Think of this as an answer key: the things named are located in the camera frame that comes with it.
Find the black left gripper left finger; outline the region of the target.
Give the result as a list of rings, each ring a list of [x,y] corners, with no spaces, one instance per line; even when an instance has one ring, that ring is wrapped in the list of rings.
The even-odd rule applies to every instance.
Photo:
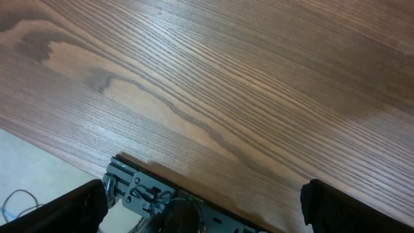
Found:
[[[1,233],[97,232],[107,213],[104,185],[94,179],[2,225]]]

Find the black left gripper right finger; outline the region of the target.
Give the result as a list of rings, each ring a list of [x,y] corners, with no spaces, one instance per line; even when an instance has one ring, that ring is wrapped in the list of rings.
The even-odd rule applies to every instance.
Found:
[[[302,186],[300,203],[304,222],[314,233],[413,233],[413,227],[319,179]]]

